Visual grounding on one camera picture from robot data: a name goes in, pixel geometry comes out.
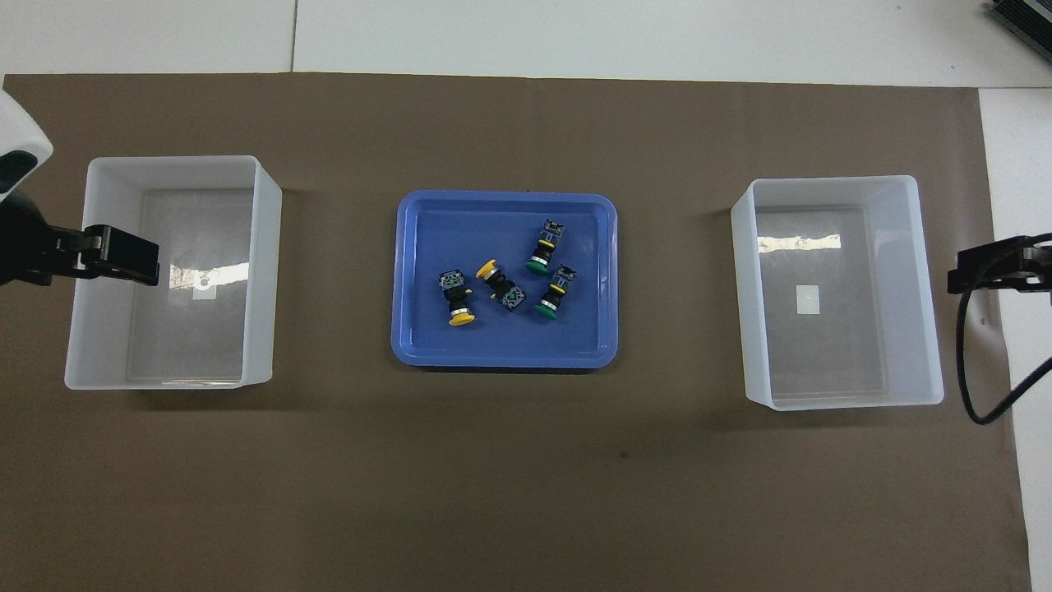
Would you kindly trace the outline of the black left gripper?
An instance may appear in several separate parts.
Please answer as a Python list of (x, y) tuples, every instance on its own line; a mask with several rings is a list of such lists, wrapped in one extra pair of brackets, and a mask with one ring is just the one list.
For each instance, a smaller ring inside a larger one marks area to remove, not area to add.
[[(38, 269), (50, 244), (50, 273)], [(53, 275), (108, 277), (146, 286), (160, 281), (160, 247), (154, 241), (107, 224), (82, 231), (52, 229), (29, 196), (12, 191), (1, 203), (1, 284), (50, 286)]]

